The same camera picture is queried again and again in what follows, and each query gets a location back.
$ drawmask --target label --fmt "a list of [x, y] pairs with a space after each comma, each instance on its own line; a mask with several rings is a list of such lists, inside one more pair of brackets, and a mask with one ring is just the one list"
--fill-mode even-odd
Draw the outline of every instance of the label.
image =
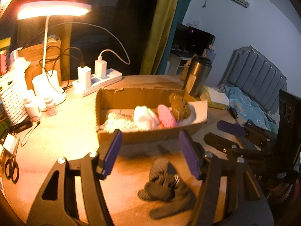
[[54, 116], [58, 112], [57, 109], [56, 109], [55, 104], [53, 104], [53, 105], [46, 105], [46, 108], [47, 108], [47, 113], [50, 116]]

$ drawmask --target black scissors handle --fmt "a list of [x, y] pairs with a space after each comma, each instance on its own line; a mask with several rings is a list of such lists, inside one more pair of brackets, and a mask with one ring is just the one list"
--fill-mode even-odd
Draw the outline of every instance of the black scissors handle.
[[[19, 180], [19, 166], [18, 166], [18, 163], [16, 161], [12, 162], [11, 159], [8, 159], [5, 163], [4, 169], [5, 169], [6, 178], [8, 180], [11, 179], [13, 181], [13, 183], [17, 183], [18, 180]], [[17, 176], [14, 179], [15, 170], [17, 170]]]

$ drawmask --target paper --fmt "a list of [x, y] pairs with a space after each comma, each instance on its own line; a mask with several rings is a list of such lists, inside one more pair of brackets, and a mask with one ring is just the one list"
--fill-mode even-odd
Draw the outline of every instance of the paper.
[[207, 100], [189, 102], [189, 104], [195, 108], [195, 114], [196, 114], [196, 118], [192, 122], [192, 124], [205, 122], [207, 120], [207, 114], [208, 114]]
[[223, 92], [218, 92], [212, 88], [208, 88], [208, 93], [212, 102], [229, 105], [229, 99]]
[[10, 154], [13, 154], [16, 144], [17, 142], [15, 137], [8, 134], [4, 141], [3, 148], [10, 152]]
[[2, 177], [0, 177], [0, 190], [1, 190], [2, 194], [4, 195], [4, 197], [6, 198], [5, 193], [4, 193]]

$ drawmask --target dark curtain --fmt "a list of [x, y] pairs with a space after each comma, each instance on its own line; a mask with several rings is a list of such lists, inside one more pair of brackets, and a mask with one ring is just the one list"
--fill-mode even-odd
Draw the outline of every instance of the dark curtain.
[[[92, 11], [74, 21], [88, 22], [105, 27], [124, 45], [131, 60], [130, 65], [121, 62], [111, 52], [105, 52], [103, 59], [108, 68], [114, 68], [124, 75], [139, 74], [148, 34], [157, 0], [77, 0], [92, 5]], [[71, 46], [79, 47], [86, 65], [94, 72], [94, 61], [104, 49], [114, 50], [125, 61], [126, 55], [120, 44], [107, 32], [87, 25], [73, 25]], [[70, 76], [77, 78], [79, 62], [70, 60]]]

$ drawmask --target blue blanket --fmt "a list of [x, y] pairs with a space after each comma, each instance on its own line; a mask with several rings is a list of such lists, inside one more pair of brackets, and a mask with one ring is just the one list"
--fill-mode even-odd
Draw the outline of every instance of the blue blanket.
[[225, 86], [225, 90], [230, 106], [235, 108], [237, 114], [242, 116], [245, 121], [251, 119], [258, 127], [271, 130], [265, 113], [255, 101], [244, 95], [238, 87]]

